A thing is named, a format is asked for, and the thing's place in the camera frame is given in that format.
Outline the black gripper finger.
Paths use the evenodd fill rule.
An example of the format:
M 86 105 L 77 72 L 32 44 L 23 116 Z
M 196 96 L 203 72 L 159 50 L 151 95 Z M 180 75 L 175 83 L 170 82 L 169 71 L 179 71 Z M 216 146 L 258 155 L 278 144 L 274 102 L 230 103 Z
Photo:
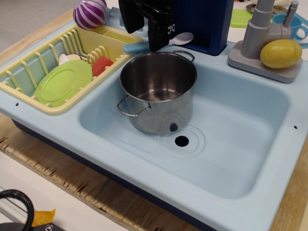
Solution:
M 149 16 L 148 41 L 150 51 L 155 52 L 169 44 L 175 32 L 174 15 Z
M 144 16 L 138 12 L 138 3 L 135 0 L 119 0 L 120 12 L 125 29 L 133 33 L 144 27 Z

